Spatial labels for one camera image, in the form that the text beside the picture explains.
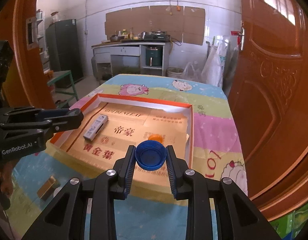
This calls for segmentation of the person left hand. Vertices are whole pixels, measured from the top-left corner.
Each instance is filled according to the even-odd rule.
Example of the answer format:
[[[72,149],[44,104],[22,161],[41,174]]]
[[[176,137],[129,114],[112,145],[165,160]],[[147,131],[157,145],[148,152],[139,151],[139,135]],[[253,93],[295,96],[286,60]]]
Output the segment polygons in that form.
[[[13,162],[0,163],[0,204],[3,210],[10,208],[10,196],[13,193],[12,171]]]

